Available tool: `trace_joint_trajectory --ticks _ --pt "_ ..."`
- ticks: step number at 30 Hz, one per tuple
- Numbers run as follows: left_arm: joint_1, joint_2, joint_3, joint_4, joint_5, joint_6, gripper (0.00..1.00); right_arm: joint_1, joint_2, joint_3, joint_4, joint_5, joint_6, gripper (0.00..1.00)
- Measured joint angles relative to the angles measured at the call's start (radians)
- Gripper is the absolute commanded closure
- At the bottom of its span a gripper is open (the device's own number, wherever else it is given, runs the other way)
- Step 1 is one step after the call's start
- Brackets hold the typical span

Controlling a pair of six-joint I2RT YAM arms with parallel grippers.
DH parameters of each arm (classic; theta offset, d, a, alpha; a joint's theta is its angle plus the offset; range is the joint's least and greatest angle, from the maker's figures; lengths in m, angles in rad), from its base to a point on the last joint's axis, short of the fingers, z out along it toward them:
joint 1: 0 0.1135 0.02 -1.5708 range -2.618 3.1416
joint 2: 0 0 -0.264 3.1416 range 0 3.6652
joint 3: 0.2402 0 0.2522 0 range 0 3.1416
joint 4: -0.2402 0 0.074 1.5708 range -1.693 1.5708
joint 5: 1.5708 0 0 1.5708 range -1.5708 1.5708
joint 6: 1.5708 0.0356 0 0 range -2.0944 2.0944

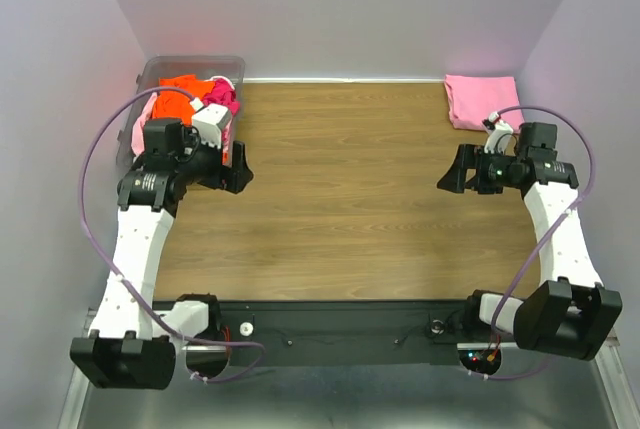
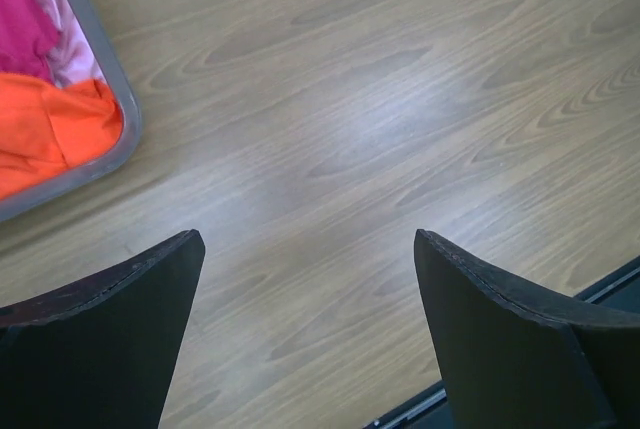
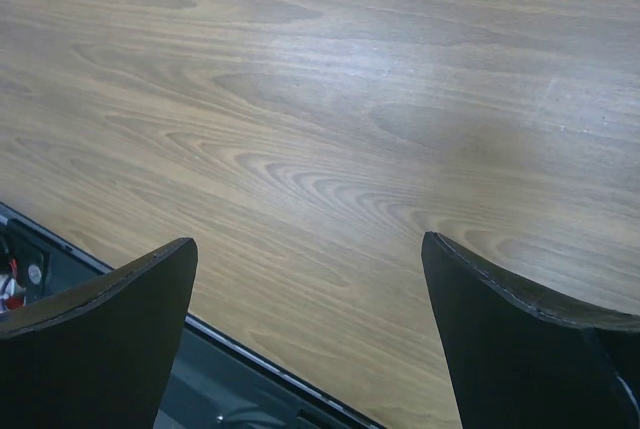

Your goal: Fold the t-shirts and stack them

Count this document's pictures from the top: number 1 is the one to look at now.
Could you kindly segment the orange t shirt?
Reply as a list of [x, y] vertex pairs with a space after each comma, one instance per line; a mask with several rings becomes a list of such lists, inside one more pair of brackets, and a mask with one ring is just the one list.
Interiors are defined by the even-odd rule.
[[[215, 82], [200, 80], [195, 74], [186, 74], [174, 78], [160, 78], [159, 86], [183, 89], [202, 99], [213, 90]], [[154, 103], [151, 118], [179, 118], [185, 125], [190, 125], [194, 114], [195, 109], [188, 97], [175, 91], [161, 91]]]

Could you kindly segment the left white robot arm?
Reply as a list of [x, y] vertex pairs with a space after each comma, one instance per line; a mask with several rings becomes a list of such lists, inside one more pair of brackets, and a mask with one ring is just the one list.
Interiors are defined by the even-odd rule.
[[87, 336], [70, 347], [95, 387], [162, 390], [187, 344], [219, 344], [225, 355], [235, 348], [213, 295], [182, 295], [165, 316], [151, 307], [161, 253], [188, 187], [238, 194], [253, 178], [243, 143], [225, 156], [230, 124], [229, 116], [199, 114], [189, 125], [161, 118], [144, 126], [144, 150], [117, 185], [118, 233], [102, 301]]

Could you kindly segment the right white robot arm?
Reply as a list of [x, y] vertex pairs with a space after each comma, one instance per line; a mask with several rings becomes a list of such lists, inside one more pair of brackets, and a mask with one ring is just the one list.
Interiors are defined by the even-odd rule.
[[524, 299], [477, 290], [460, 315], [463, 333], [482, 339], [496, 330], [518, 348], [589, 361], [622, 312], [621, 295], [605, 288], [586, 246], [577, 206], [586, 193], [572, 164], [557, 158], [557, 128], [523, 123], [518, 130], [497, 114], [483, 122], [483, 145], [462, 144], [441, 190], [461, 194], [520, 192], [537, 244], [528, 257], [540, 264], [537, 289]]

